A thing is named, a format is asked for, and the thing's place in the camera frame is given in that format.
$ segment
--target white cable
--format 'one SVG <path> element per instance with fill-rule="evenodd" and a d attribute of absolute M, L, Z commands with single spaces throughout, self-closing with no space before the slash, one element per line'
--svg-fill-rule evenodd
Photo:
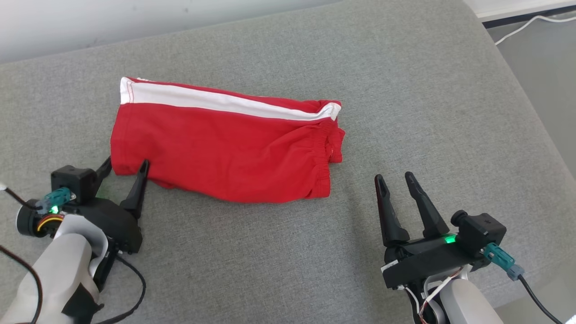
<path fill-rule="evenodd" d="M 410 288 L 404 287 L 404 289 L 406 291 L 408 291 L 408 293 L 410 295 L 412 295 L 412 298 L 414 298 L 414 301 L 416 302 L 416 313 L 420 314 L 420 303 L 418 303 L 418 299 L 416 298 L 416 295 L 414 295 L 414 293 L 412 292 L 412 290 L 410 290 Z"/>
<path fill-rule="evenodd" d="M 572 20 L 576 20 L 576 17 L 572 17 L 572 18 L 566 18 L 566 19 L 552 19 L 552 18 L 548 18 L 548 17 L 544 17 L 544 16 L 534 16 L 532 17 L 532 19 L 528 20 L 528 22 L 526 24 L 524 24 L 524 26 L 516 29 L 515 31 L 509 33 L 508 35 L 500 38 L 499 41 L 497 41 L 496 43 L 494 43 L 494 45 L 499 45 L 501 42 L 503 42 L 505 39 L 507 39 L 508 37 L 515 35 L 517 33 L 519 33 L 522 29 L 526 28 L 529 24 L 532 23 L 532 21 L 536 20 L 536 19 L 542 19 L 542 20 L 546 20 L 549 22 L 567 22 L 567 21 L 572 21 Z"/>
<path fill-rule="evenodd" d="M 430 303 L 430 301 L 432 299 L 434 299 L 434 297 L 436 297 L 436 295 L 442 290 L 442 288 L 444 288 L 446 285 L 448 285 L 448 283 L 450 282 L 450 280 L 454 279 L 455 277 L 457 277 L 460 272 L 462 272 L 462 269 L 464 267 L 460 267 L 460 270 L 454 272 L 454 274 L 452 274 L 451 276 L 447 277 L 446 279 L 444 279 L 444 281 L 438 286 L 436 287 L 436 289 L 424 300 L 424 302 L 422 302 L 422 308 L 420 309 L 420 311 L 418 312 L 418 314 L 420 315 L 420 320 L 423 323 L 426 323 L 426 321 L 423 320 L 422 316 L 424 313 L 424 308 L 426 307 L 427 304 Z"/>

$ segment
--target robotic arm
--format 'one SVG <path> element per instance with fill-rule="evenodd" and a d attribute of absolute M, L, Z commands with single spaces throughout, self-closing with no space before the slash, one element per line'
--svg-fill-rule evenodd
<path fill-rule="evenodd" d="M 382 241 L 387 248 L 382 276 L 386 287 L 406 291 L 414 323 L 502 323 L 482 293 L 468 281 L 468 273 L 487 266 L 496 257 L 485 254 L 488 248 L 500 244 L 506 227 L 489 214 L 470 216 L 459 210 L 451 219 L 459 232 L 457 235 L 449 233 L 448 226 L 416 177 L 406 172 L 410 195 L 418 205 L 424 224 L 424 237 L 410 240 L 408 232 L 398 222 L 384 178 L 377 175 L 374 182 Z M 509 276 L 515 280 L 523 270 L 513 266 L 514 259 L 511 263 Z M 435 282 L 440 285 L 433 288 Z"/>
<path fill-rule="evenodd" d="M 27 274 L 0 324 L 29 323 L 39 305 L 34 323 L 91 323 L 104 307 L 97 304 L 98 297 L 116 260 L 141 278 L 142 296 L 131 311 L 104 323 L 121 321 L 139 306 L 146 289 L 143 277 L 118 254 L 137 253 L 142 244 L 138 219 L 149 163 L 142 163 L 132 190 L 120 205 L 96 198 L 111 168 L 110 158 L 96 171 L 67 165 L 51 174 L 53 192 L 23 204 L 16 220 L 19 233 L 38 238 L 50 235 L 54 240 L 33 266 L 41 286 L 37 287 L 32 273 Z M 40 287 L 43 297 L 37 304 Z"/>

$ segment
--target red wire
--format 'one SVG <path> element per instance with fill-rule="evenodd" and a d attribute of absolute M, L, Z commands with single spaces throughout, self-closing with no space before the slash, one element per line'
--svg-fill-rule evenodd
<path fill-rule="evenodd" d="M 454 272 L 453 274 L 449 275 L 450 278 L 454 279 L 454 277 L 458 276 L 460 274 L 460 272 L 462 272 L 462 270 L 464 269 L 464 267 L 460 267 L 460 269 L 456 270 L 456 272 Z M 422 307 L 420 307 L 420 313 L 422 313 L 422 315 L 420 315 L 420 321 L 422 322 L 422 324 L 428 324 L 428 322 L 426 322 L 424 320 L 424 307 L 426 307 L 426 305 L 428 305 L 427 302 L 423 302 L 422 303 Z"/>
<path fill-rule="evenodd" d="M 38 224 L 42 223 L 43 221 L 45 221 L 46 219 L 48 219 L 48 218 L 50 218 L 50 217 L 64 218 L 64 217 L 62 217 L 62 215 L 60 215 L 60 214 L 47 214 L 46 216 L 42 217 L 42 219 L 40 219 L 40 221 L 38 222 Z"/>

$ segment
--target gray couch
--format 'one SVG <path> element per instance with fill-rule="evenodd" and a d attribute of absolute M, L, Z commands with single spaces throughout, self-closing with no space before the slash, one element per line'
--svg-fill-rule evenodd
<path fill-rule="evenodd" d="M 449 219 L 488 212 L 503 246 L 546 282 L 573 258 L 576 182 L 508 65 L 459 0 L 343 1 L 0 66 L 0 179 L 27 198 L 49 172 L 109 155 L 122 76 L 252 95 L 337 99 L 347 132 L 329 198 L 242 205 L 148 186 L 144 243 L 127 257 L 144 302 L 125 323 L 408 323 L 386 289 L 373 177 L 382 173 L 401 223 L 421 224 L 403 172 Z M 112 174 L 119 202 L 134 177 Z M 33 261 L 50 240 L 20 236 L 18 205 L 0 195 L 0 242 Z M 24 271 L 0 258 L 0 312 Z M 525 294 L 489 266 L 471 280 L 494 306 Z M 112 269 L 96 320 L 128 310 L 141 285 Z"/>

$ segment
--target black cable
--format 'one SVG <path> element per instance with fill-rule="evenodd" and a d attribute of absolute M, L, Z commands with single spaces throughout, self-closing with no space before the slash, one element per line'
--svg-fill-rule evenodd
<path fill-rule="evenodd" d="M 38 289 L 38 303 L 36 305 L 36 312 L 34 312 L 34 317 L 32 318 L 30 324 L 36 324 L 36 322 L 38 321 L 38 317 L 40 317 L 40 310 L 42 309 L 42 298 L 43 298 L 40 277 L 38 277 L 38 274 L 31 265 L 26 263 L 26 261 L 22 260 L 18 255 L 15 255 L 14 253 L 7 250 L 4 246 L 0 245 L 0 252 L 6 254 L 6 256 L 8 256 L 10 259 L 20 263 L 20 265 L 25 267 L 26 270 L 30 271 L 32 277 L 34 277 L 34 280 L 36 281 L 36 288 Z"/>
<path fill-rule="evenodd" d="M 32 209 L 32 210 L 40 210 L 40 209 L 42 209 L 42 206 L 32 206 L 32 205 L 30 205 L 29 203 L 25 202 L 24 199 L 20 198 L 19 195 L 17 195 L 15 192 L 13 192 L 13 191 L 12 191 L 10 188 L 8 188 L 8 187 L 7 187 L 6 189 L 4 189 L 4 191 L 5 191 L 7 194 L 11 195 L 12 198 L 16 199 L 16 201 L 18 201 L 18 202 L 20 203 L 20 205 L 22 205 L 22 206 L 26 206 L 26 207 L 28 207 L 28 208 L 30 208 L 30 209 Z"/>
<path fill-rule="evenodd" d="M 538 306 L 538 308 L 546 315 L 548 316 L 554 323 L 556 324 L 563 324 L 561 321 L 558 320 L 558 318 L 555 318 L 554 315 L 550 314 L 550 312 L 544 307 L 544 305 L 542 305 L 542 303 L 540 303 L 540 301 L 538 300 L 538 298 L 536 298 L 536 295 L 534 295 L 534 292 L 532 292 L 532 289 L 530 289 L 530 286 L 528 285 L 528 283 L 526 282 L 526 279 L 524 279 L 524 277 L 520 274 L 518 275 L 518 279 L 520 279 L 520 282 L 522 283 L 522 285 L 524 285 L 524 288 L 526 288 L 526 291 L 528 292 L 528 294 L 530 295 L 530 297 L 532 298 L 532 300 L 534 300 L 534 302 L 536 303 L 536 305 Z"/>
<path fill-rule="evenodd" d="M 109 318 L 105 321 L 102 322 L 98 322 L 96 324 L 114 324 L 114 323 L 118 323 L 121 320 L 127 318 L 128 316 L 132 315 L 132 313 L 138 308 L 138 306 L 140 306 L 140 304 L 142 303 L 142 299 L 144 299 L 144 294 L 146 293 L 146 281 L 144 280 L 144 277 L 142 276 L 142 274 L 130 263 L 128 263 L 128 261 L 124 260 L 123 258 L 116 256 L 116 259 L 118 259 L 120 262 L 122 262 L 125 266 L 127 266 L 128 268 L 130 268 L 139 278 L 140 281 L 142 282 L 142 294 L 140 295 L 140 299 L 138 300 L 138 302 L 136 303 L 136 305 L 134 305 L 134 307 L 132 307 L 131 310 L 120 314 L 118 316 L 115 316 L 113 318 Z"/>

